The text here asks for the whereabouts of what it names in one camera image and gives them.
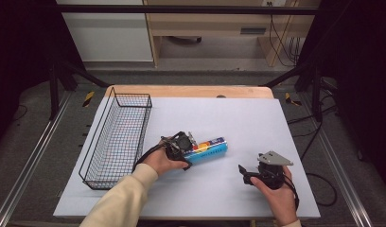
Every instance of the floor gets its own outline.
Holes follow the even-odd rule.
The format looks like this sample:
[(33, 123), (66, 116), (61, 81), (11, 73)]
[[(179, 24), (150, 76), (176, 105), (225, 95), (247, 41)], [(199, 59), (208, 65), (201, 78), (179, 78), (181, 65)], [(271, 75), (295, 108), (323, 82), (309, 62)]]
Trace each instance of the floor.
[[(283, 55), (281, 60), (285, 64), (292, 63)], [(281, 76), (291, 68), (280, 63), (273, 68), (268, 67), (256, 39), (209, 37), (203, 37), (199, 44), (191, 40), (165, 39), (158, 67), (139, 62), (86, 64), (96, 77), (109, 83), (121, 84), (256, 86)], [(71, 93), (59, 126), (48, 137), (49, 143), (38, 164), (32, 169), (32, 177), (24, 182), (25, 189), (19, 191), (18, 201), (15, 201), (17, 206), (9, 209), (11, 226), (55, 226), (54, 222), (61, 224), (58, 226), (75, 226), (79, 223), (79, 220), (52, 217), (52, 213), (79, 156), (88, 126), (99, 104), (99, 97), (105, 89), (97, 88), (79, 76), (76, 79), (79, 87)], [(289, 123), (292, 119), (309, 115), (310, 91), (296, 93), (292, 86), (295, 80), (296, 78), (287, 79), (272, 88)], [(88, 108), (82, 108), (86, 94), (92, 90), (95, 91), (95, 98)], [(292, 102), (286, 101), (286, 93), (290, 94)], [(309, 118), (289, 124), (299, 154), (304, 155), (309, 146), (303, 165), (316, 200), (320, 203), (322, 215), (318, 219), (305, 220), (304, 224), (386, 226), (386, 187), (373, 165), (358, 159), (356, 145), (339, 117), (339, 110), (334, 107), (333, 96), (328, 91), (322, 91), (321, 94), (323, 110), (326, 111), (323, 125), (311, 144), (312, 135), (320, 123)], [(68, 93), (61, 92), (61, 97), (67, 96)], [(47, 83), (22, 94), (18, 113), (0, 143), (0, 207), (44, 134), (45, 127), (49, 124), (49, 115)], [(338, 166), (333, 162), (334, 158), (339, 160)], [(356, 217), (361, 212), (365, 213), (365, 218)], [(220, 223), (206, 224), (226, 226)], [(256, 225), (273, 226), (273, 223), (264, 220), (258, 221)]]

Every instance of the gray carpet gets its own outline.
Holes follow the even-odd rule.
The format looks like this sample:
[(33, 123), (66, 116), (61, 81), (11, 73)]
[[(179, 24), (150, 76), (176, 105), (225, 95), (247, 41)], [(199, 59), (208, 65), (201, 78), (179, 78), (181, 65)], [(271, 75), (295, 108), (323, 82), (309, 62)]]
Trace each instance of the gray carpet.
[[(117, 84), (238, 84), (256, 85), (279, 76), (278, 72), (95, 72), (110, 83)], [(46, 221), (60, 223), (79, 223), (79, 220), (54, 218), (54, 209), (59, 201), (59, 194), (65, 188), (73, 166), (78, 159), (81, 145), (93, 122), (97, 106), (105, 89), (78, 78), (79, 88), (72, 93), (69, 106), (60, 125), (52, 137), (44, 156), (35, 169), (23, 197), (11, 216), (11, 221)], [(295, 106), (285, 102), (285, 92), (292, 100), (299, 100), (288, 82), (273, 89), (274, 96), (281, 100), (287, 120), (308, 115), (304, 106)], [(88, 92), (95, 91), (89, 107), (82, 107)], [(26, 163), (27, 157), (37, 144), (50, 114), (48, 84), (42, 83), (23, 93), (21, 102), (27, 107), (26, 114), (14, 121), (6, 131), (0, 144), (0, 205), (17, 176)], [(334, 105), (332, 98), (324, 101), (323, 108)], [(19, 107), (16, 115), (25, 111)], [(311, 135), (297, 136), (314, 131), (310, 120), (289, 125), (296, 147), (303, 153)], [(361, 162), (357, 158), (356, 145), (353, 144), (345, 125), (335, 112), (326, 113), (323, 129), (335, 151), (339, 154), (344, 169), (358, 192), (374, 226), (386, 226), (386, 187), (377, 175), (373, 165)], [(306, 220), (306, 226), (357, 226), (346, 201), (337, 186), (331, 168), (325, 160), (323, 147), (316, 139), (303, 160), (305, 171), (321, 175), (331, 181), (338, 191), (338, 198), (331, 206), (319, 206), (322, 217)], [(333, 201), (333, 190), (324, 181), (308, 176), (316, 200), (320, 203)], [(272, 226), (270, 221), (258, 223), (258, 226)]]

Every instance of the person's left hand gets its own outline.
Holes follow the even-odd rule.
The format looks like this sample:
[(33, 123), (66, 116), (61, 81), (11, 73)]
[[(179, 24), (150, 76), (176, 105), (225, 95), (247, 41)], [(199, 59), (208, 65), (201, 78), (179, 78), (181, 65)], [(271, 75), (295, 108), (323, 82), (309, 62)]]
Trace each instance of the person's left hand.
[(158, 176), (163, 175), (171, 169), (188, 167), (188, 163), (186, 162), (169, 160), (166, 155), (165, 147), (155, 150), (143, 161), (143, 163), (151, 166), (158, 173)]

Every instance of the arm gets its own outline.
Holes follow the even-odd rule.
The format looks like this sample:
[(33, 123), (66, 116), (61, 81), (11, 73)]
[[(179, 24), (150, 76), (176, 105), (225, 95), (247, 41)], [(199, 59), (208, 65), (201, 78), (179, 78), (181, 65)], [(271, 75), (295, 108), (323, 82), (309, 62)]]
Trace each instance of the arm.
[(137, 165), (132, 175), (125, 176), (93, 207), (80, 226), (136, 226), (152, 184), (171, 169), (187, 163), (168, 160), (160, 148)]
[[(291, 173), (283, 166), (285, 176), (291, 179)], [(281, 227), (300, 227), (300, 220), (296, 216), (294, 194), (287, 185), (276, 190), (269, 189), (262, 181), (255, 177), (250, 179), (255, 187), (267, 198), (267, 202), (276, 218), (276, 223)]]

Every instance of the blue cylinder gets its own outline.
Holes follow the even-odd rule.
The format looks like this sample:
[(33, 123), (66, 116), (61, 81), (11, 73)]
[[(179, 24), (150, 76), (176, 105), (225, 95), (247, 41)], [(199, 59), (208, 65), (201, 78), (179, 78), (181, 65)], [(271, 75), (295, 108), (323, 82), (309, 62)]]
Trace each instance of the blue cylinder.
[(223, 137), (202, 142), (197, 146), (193, 146), (193, 149), (184, 153), (184, 157), (191, 163), (197, 163), (201, 159), (213, 157), (216, 155), (224, 154), (228, 149), (228, 144)]

